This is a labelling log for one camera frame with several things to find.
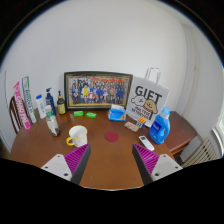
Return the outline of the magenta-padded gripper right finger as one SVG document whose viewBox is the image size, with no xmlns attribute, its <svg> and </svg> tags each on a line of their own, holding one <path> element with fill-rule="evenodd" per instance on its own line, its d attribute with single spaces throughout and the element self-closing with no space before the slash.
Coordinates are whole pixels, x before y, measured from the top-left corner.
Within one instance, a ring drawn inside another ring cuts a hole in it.
<svg viewBox="0 0 224 224">
<path fill-rule="evenodd" d="M 144 185 L 150 184 L 182 169 L 169 155 L 158 155 L 138 144 L 132 146 L 132 154 Z"/>
</svg>

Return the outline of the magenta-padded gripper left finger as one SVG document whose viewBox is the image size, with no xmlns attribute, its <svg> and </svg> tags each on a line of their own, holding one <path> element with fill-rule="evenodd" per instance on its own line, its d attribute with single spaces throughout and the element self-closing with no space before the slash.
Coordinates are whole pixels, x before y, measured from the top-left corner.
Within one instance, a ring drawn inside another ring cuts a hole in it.
<svg viewBox="0 0 224 224">
<path fill-rule="evenodd" d="M 56 154 L 42 169 L 79 185 L 90 154 L 91 145 L 87 143 L 66 155 Z"/>
</svg>

